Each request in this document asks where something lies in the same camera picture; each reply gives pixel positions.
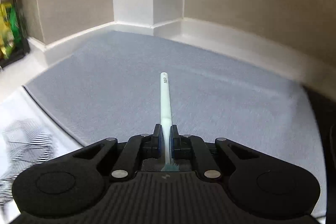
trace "black shelf frame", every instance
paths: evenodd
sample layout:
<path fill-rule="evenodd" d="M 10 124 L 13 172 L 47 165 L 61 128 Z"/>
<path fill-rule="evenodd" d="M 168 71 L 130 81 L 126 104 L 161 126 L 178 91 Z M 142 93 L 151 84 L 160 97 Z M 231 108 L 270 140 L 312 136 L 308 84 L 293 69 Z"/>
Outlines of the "black shelf frame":
<path fill-rule="evenodd" d="M 22 25 L 21 25 L 21 22 L 20 22 L 19 11 L 18 11 L 18 8 L 17 8 L 16 0 L 13 0 L 13 6 L 14 6 L 15 11 L 16 11 L 16 18 L 17 18 L 19 33 L 20 33 L 20 36 L 21 36 L 22 47 L 21 48 L 17 48 L 17 47 L 14 48 L 13 52 L 11 53 L 11 55 L 8 59 L 0 60 L 0 71 L 3 70 L 4 67 L 22 59 L 22 58 L 24 58 L 26 56 L 26 54 L 28 54 L 30 52 L 30 47 L 29 47 L 29 44 L 28 44 L 28 40 L 24 36 L 23 30 L 22 30 Z"/>

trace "gray tabletop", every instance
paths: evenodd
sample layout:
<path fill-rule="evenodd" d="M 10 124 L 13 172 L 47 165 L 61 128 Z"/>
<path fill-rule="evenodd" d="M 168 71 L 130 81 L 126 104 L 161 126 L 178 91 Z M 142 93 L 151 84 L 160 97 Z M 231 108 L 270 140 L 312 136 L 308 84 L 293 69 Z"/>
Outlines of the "gray tabletop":
<path fill-rule="evenodd" d="M 173 123 L 206 142 L 226 137 L 301 166 L 321 186 L 314 216 L 326 212 L 319 131 L 303 88 L 232 58 L 158 37 L 97 36 L 26 85 L 36 102 L 83 145 L 127 141 L 160 122 L 160 73 L 167 72 Z"/>

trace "black line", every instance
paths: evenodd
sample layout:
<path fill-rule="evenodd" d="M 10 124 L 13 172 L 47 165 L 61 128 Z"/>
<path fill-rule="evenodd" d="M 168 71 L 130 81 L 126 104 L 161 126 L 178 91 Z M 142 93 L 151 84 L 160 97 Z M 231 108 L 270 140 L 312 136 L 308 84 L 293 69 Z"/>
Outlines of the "black line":
<path fill-rule="evenodd" d="M 24 88 L 24 90 L 28 93 L 28 95 L 30 96 L 30 98 L 35 102 L 35 104 L 41 109 L 41 111 L 47 116 L 49 117 L 50 120 L 52 120 L 61 130 L 63 130 L 63 132 L 65 134 L 67 134 L 71 139 L 73 139 L 76 143 L 78 143 L 80 146 L 84 147 L 84 145 L 82 145 L 78 140 L 76 140 L 73 136 L 71 136 L 60 124 L 58 124 L 37 102 L 37 100 L 35 100 L 35 98 L 32 96 L 32 94 L 30 94 L 29 90 L 26 88 L 26 86 L 22 86 Z"/>

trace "ribbed black surface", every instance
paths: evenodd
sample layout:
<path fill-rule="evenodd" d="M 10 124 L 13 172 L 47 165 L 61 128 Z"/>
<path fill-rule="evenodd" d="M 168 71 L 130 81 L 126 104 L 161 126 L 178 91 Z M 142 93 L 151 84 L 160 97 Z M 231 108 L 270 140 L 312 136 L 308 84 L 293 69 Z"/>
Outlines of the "ribbed black surface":
<path fill-rule="evenodd" d="M 194 172 L 138 172 L 128 182 L 114 183 L 92 208 L 62 219 L 39 219 L 26 213 L 18 223 L 42 224 L 236 224 L 316 223 L 305 216 L 293 220 L 267 220 L 238 208 L 217 183 L 199 180 Z"/>

